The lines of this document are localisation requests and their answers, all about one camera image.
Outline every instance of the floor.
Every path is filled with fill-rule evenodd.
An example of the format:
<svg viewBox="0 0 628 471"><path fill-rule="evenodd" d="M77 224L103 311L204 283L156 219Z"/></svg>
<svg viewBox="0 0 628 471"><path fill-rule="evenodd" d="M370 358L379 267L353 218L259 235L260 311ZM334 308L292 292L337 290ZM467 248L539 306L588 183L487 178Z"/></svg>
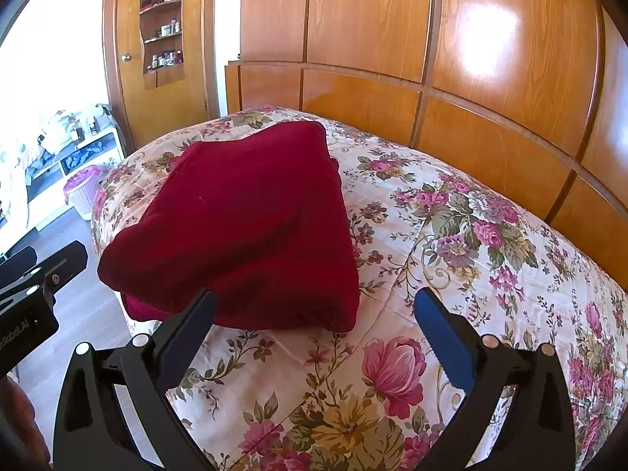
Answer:
<svg viewBox="0 0 628 471"><path fill-rule="evenodd" d="M117 297L96 274L98 262L93 251L90 223L74 209L52 221L41 232L30 232L14 250L32 246L42 260L74 240L82 242L87 248L87 268L57 294L55 316L59 321L58 332L18 365L20 386L35 406L37 424L51 453L59 393L76 345L81 341L90 341L96 349L109 349L127 344L131 337ZM142 456L159 464L126 389L120 388L118 393Z"/></svg>

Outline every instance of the bed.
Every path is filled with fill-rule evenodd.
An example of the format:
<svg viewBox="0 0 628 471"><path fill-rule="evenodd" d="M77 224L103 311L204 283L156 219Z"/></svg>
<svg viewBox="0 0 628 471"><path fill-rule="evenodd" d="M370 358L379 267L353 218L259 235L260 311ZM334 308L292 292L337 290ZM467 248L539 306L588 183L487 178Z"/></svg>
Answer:
<svg viewBox="0 0 628 471"><path fill-rule="evenodd" d="M167 393L206 456L220 470L413 469L464 396L413 318L415 292L430 286L480 334L523 349L555 345L581 469L626 408L626 293L538 217L425 153L277 106L173 131L106 179L92 215L97 253L139 220L191 143L286 120L323 124L340 163L358 320L347 334L213 327ZM158 325L127 322L133 335ZM512 395L503 391L474 462L488 454Z"/></svg>

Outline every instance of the red folded cloth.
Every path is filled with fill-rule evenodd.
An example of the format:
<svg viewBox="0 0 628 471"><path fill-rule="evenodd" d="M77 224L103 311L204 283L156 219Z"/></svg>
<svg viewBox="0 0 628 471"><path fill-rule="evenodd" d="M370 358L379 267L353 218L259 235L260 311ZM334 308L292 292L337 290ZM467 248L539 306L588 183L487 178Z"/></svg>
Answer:
<svg viewBox="0 0 628 471"><path fill-rule="evenodd" d="M163 320L207 287L221 326L350 331L358 275L325 129L285 122L189 146L98 275L136 320Z"/></svg>

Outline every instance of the trash bin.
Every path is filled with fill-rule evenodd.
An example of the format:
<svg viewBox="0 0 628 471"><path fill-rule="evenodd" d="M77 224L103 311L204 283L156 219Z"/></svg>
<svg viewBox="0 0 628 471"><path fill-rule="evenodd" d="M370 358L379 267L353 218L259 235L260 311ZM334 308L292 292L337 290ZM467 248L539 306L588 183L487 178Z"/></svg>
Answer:
<svg viewBox="0 0 628 471"><path fill-rule="evenodd" d="M66 204L71 202L86 221L92 219L93 201L96 198L100 181L105 178L108 171L108 168L98 165L87 166L72 175L65 183Z"/></svg>

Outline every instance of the wooden cabinet door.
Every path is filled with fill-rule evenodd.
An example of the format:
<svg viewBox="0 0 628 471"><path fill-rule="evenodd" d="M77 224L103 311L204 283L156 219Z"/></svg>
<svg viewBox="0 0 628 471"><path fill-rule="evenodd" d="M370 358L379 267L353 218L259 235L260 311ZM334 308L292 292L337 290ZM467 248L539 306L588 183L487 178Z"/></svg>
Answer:
<svg viewBox="0 0 628 471"><path fill-rule="evenodd" d="M169 131L208 120L202 9L202 0L117 0L117 61L138 148ZM171 18L180 22L180 32L175 28L159 37L157 30L161 33ZM182 56L183 62L152 70L153 55L172 50L182 52L174 56Z"/></svg>

